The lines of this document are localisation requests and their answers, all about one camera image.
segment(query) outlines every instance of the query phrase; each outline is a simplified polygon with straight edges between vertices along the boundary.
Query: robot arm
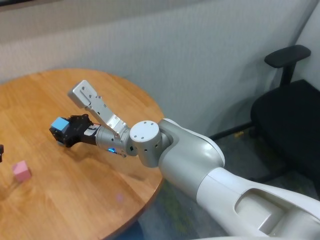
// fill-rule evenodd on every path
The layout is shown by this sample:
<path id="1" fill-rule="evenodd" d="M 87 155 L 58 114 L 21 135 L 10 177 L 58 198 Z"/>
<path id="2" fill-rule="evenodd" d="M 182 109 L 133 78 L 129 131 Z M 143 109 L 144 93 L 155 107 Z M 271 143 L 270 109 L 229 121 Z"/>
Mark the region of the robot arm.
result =
<path id="1" fill-rule="evenodd" d="M 170 119 L 145 120 L 131 129 L 83 80 L 68 94 L 87 114 L 58 118 L 50 131 L 67 147 L 77 142 L 126 156 L 139 155 L 146 167 L 204 208 L 231 236 L 320 239 L 320 202 L 285 189 L 252 182 L 226 171 L 225 157 L 209 138 Z"/>

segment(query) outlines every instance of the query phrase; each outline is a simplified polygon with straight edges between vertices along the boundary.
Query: black object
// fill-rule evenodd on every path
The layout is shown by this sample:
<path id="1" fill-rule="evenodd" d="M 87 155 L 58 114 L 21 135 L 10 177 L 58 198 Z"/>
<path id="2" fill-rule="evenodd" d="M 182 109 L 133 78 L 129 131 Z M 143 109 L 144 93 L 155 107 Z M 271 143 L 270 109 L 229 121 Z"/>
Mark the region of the black object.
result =
<path id="1" fill-rule="evenodd" d="M 0 163 L 2 163 L 2 154 L 5 152 L 5 147 L 0 144 Z"/>
<path id="2" fill-rule="evenodd" d="M 100 125 L 93 124 L 88 114 L 72 115 L 69 118 L 63 117 L 63 119 L 69 122 L 65 129 L 62 131 L 54 127 L 49 129 L 55 140 L 64 144 L 67 148 L 71 148 L 79 142 L 96 145 L 96 133 Z"/>
<path id="3" fill-rule="evenodd" d="M 311 55 L 311 51 L 302 45 L 294 45 L 274 51 L 264 58 L 264 62 L 276 69 L 283 68 L 280 87 L 290 84 L 296 63 Z"/>
<path id="4" fill-rule="evenodd" d="M 253 103 L 251 120 L 257 134 L 290 167 L 319 181 L 320 91 L 303 79 L 290 83 L 296 62 L 310 54 L 308 48 L 296 45 L 265 58 L 270 66 L 284 68 L 281 84 Z"/>
<path id="5" fill-rule="evenodd" d="M 12 5 L 12 4 L 20 4 L 24 2 L 30 2 L 33 0 L 0 0 L 0 7 L 6 6 L 6 5 Z"/>

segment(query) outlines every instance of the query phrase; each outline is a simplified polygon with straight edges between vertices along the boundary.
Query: wooden tabletop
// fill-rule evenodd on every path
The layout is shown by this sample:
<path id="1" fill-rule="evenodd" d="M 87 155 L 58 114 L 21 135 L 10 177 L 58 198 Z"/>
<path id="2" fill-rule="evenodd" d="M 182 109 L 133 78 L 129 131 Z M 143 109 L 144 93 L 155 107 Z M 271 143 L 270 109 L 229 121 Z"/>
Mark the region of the wooden tabletop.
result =
<path id="1" fill-rule="evenodd" d="M 155 197 L 162 182 L 158 168 L 85 143 L 66 148 L 51 135 L 57 117 L 88 113 L 67 97 L 81 80 L 129 127 L 163 118 L 141 88 L 100 71 L 59 69 L 0 85 L 0 239 L 103 239 L 133 223 Z M 23 160 L 32 177 L 18 183 L 12 166 Z"/>

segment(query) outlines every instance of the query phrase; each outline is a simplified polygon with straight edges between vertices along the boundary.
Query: office chair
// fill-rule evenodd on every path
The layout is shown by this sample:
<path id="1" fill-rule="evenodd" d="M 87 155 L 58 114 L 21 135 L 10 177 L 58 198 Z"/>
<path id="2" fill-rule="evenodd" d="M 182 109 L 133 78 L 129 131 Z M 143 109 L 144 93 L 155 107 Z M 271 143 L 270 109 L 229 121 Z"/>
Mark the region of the office chair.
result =
<path id="1" fill-rule="evenodd" d="M 320 91 L 304 79 L 291 82 L 296 63 L 310 55 L 305 46 L 294 45 L 265 57 L 268 65 L 283 68 L 283 72 L 280 86 L 254 102 L 251 108 L 254 128 L 250 135 L 261 136 L 289 167 L 317 186 L 320 183 Z M 283 173 L 282 169 L 264 180 Z"/>

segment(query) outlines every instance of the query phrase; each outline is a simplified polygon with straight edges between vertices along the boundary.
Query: gray carpet floor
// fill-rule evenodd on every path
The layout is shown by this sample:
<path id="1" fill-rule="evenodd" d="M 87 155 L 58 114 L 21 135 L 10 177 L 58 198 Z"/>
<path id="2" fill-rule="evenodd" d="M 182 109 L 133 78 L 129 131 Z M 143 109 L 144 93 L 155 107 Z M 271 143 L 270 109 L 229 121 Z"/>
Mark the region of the gray carpet floor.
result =
<path id="1" fill-rule="evenodd" d="M 225 168 L 246 179 L 261 178 L 285 166 L 261 139 L 252 139 L 248 129 L 216 143 L 224 153 Z M 296 171 L 289 171 L 266 184 L 318 199 L 313 182 Z M 167 181 L 137 224 L 133 232 L 131 229 L 117 240 L 191 240 L 227 236 L 204 210 Z"/>

